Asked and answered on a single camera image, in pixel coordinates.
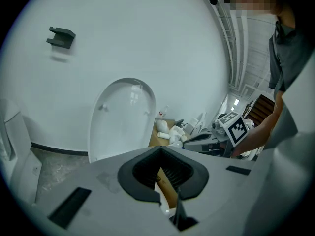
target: gray wall bracket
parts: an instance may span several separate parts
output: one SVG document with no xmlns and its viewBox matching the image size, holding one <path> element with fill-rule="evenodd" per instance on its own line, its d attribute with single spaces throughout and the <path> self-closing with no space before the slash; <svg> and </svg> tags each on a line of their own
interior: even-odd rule
<svg viewBox="0 0 315 236">
<path fill-rule="evenodd" d="M 49 30 L 55 33 L 55 36 L 54 39 L 48 38 L 46 40 L 47 43 L 53 46 L 70 49 L 72 41 L 75 38 L 75 34 L 72 31 L 62 28 L 53 28 L 52 26 L 49 27 Z"/>
</svg>

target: speckled floor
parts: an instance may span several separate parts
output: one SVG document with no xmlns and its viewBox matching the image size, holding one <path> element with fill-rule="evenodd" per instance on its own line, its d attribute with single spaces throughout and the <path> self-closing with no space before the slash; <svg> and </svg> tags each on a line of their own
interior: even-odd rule
<svg viewBox="0 0 315 236">
<path fill-rule="evenodd" d="M 56 185 L 63 182 L 74 170 L 89 163 L 87 156 L 64 155 L 36 148 L 31 148 L 31 150 L 42 163 L 36 201 Z"/>
</svg>

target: black rubber opening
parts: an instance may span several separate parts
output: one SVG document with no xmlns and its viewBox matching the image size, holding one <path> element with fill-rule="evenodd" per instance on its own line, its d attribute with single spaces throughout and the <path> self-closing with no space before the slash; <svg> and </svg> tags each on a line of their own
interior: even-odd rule
<svg viewBox="0 0 315 236">
<path fill-rule="evenodd" d="M 209 179 L 202 164 L 169 147 L 156 146 L 124 163 L 118 171 L 118 182 L 133 198 L 159 203 L 154 186 L 161 167 L 176 192 L 180 187 L 182 200 L 197 197 Z"/>
</svg>

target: white bottle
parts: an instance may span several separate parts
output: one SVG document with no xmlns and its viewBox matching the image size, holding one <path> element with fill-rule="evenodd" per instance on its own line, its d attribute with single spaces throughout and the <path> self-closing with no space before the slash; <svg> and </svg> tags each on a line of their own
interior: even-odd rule
<svg viewBox="0 0 315 236">
<path fill-rule="evenodd" d="M 163 119 L 166 116 L 168 108 L 169 106 L 166 105 L 163 109 L 161 109 L 160 112 L 158 113 L 158 117 Z"/>
</svg>

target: black slot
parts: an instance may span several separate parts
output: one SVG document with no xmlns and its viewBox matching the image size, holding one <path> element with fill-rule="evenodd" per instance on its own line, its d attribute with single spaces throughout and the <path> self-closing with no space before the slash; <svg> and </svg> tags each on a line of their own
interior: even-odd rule
<svg viewBox="0 0 315 236">
<path fill-rule="evenodd" d="M 91 192 L 88 189 L 76 188 L 48 218 L 55 224 L 66 229 Z"/>
<path fill-rule="evenodd" d="M 244 168 L 240 168 L 240 167 L 236 167 L 236 166 L 229 166 L 226 168 L 228 171 L 233 171 L 239 174 L 243 174 L 243 175 L 249 175 L 249 173 L 251 172 L 251 170 L 249 169 L 244 169 Z"/>
</svg>

